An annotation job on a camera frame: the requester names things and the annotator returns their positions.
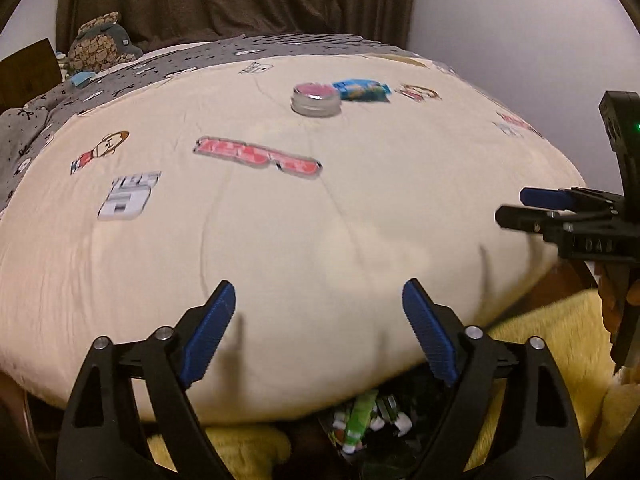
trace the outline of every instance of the round container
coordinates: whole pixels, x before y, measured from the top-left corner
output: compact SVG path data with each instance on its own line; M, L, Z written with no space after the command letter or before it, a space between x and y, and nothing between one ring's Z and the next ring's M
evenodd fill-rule
M331 117L340 113L340 93L331 85L302 83L293 89L291 108L307 117Z

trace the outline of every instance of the gray blanket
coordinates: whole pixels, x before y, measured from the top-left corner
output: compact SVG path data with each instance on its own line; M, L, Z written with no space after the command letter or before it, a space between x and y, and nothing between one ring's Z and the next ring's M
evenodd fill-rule
M239 37L164 54L97 78L82 89L66 81L24 108L12 108L0 116L0 215L30 163L72 115L187 70L242 60L249 66L253 60L273 56L368 53L414 56L349 34Z

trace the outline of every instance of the yellow plush rug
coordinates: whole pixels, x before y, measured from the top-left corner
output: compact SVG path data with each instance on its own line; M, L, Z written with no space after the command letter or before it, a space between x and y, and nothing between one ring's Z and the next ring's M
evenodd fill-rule
M575 294L524 316L515 317L490 331L497 340L524 343L537 335L548 344L564 377L585 442L590 472L610 451L638 407L640 386L625 384L620 374L612 380L609 333L604 329L596 290ZM467 468L486 459L495 433L504 395L504 382L495 395ZM237 480L270 480L277 464L287 461L290 444L280 431L266 425L207 428L207 435ZM593 443L588 449L587 442ZM149 441L156 462L173 468L160 437Z

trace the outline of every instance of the white letter print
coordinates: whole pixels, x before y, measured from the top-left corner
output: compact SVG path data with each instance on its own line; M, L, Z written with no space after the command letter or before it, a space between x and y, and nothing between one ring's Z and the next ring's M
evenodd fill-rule
M160 175L160 171L153 171L114 179L98 220L131 220L140 215Z

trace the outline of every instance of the human hand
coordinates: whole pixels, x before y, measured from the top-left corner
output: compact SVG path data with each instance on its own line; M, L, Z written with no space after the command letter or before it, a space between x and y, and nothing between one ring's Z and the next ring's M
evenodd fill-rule
M601 263L596 263L595 273L600 277L598 280L598 295L602 300L602 320L604 322L604 328L606 328L608 332L615 334L622 321L622 311L616 305L616 294L613 285L607 277L604 266ZM629 304L640 305L640 280L631 286L626 295L626 300Z

